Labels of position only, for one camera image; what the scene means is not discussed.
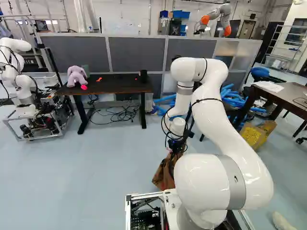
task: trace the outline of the door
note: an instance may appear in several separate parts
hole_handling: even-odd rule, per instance
[[[276,32],[280,32],[282,30],[281,26],[279,26],[276,29],[277,25],[283,25],[283,22],[269,22],[267,29],[264,32],[264,35],[262,38],[262,44],[260,46],[255,62],[261,63],[263,59],[263,63],[264,63],[265,59],[263,57],[265,55],[265,52],[267,52],[267,54],[270,54],[272,52],[273,48],[269,46],[275,46],[276,40],[278,39],[278,36],[279,36],[279,34],[274,34],[274,32],[275,30]]]
[[[244,20],[239,38],[250,39],[255,23],[255,21]]]

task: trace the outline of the red object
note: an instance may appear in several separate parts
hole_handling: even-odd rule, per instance
[[[81,89],[87,90],[87,86],[86,85],[81,85]]]

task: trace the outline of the computer monitor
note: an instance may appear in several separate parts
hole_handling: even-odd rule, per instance
[[[236,38],[236,34],[238,33],[240,24],[241,24],[241,20],[230,20],[231,34],[228,36],[228,38]],[[221,30],[223,30],[221,21],[218,21],[216,25],[214,37],[219,37],[219,33]]]
[[[35,20],[37,31],[49,30],[45,20]]]

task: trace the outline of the desk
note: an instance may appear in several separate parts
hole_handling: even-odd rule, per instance
[[[278,85],[283,86],[284,89],[279,92],[272,92],[259,86],[252,85],[248,100],[239,112],[236,122],[234,123],[234,127],[237,128],[241,124],[245,115],[253,106],[255,100],[257,100],[259,97],[264,97],[268,101],[272,101],[277,104],[277,107],[272,112],[269,119],[275,120],[280,114],[280,112],[283,109],[286,109],[304,120],[300,128],[293,134],[293,137],[295,138],[297,134],[302,131],[303,128],[307,125],[307,104],[306,107],[304,107],[300,104],[293,102],[293,99],[299,97],[307,98],[307,96],[303,94],[304,92],[307,92],[307,87],[295,82],[278,83]]]
[[[145,93],[152,92],[152,85],[149,80],[147,83],[141,83],[140,80],[135,80],[137,76],[138,74],[92,74],[87,79],[87,90],[82,90],[80,86],[68,88],[65,84],[56,92],[56,95],[73,96],[82,121],[78,130],[78,134],[82,134],[94,112],[94,109],[92,108],[87,113],[85,112],[83,103],[81,101],[81,95],[105,93],[140,93],[141,125],[142,128],[146,128]]]

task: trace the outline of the stuffed elephant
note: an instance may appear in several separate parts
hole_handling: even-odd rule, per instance
[[[86,73],[83,68],[79,66],[70,66],[67,71],[68,81],[67,87],[71,88],[75,86],[76,82],[79,82],[81,85],[87,85]]]

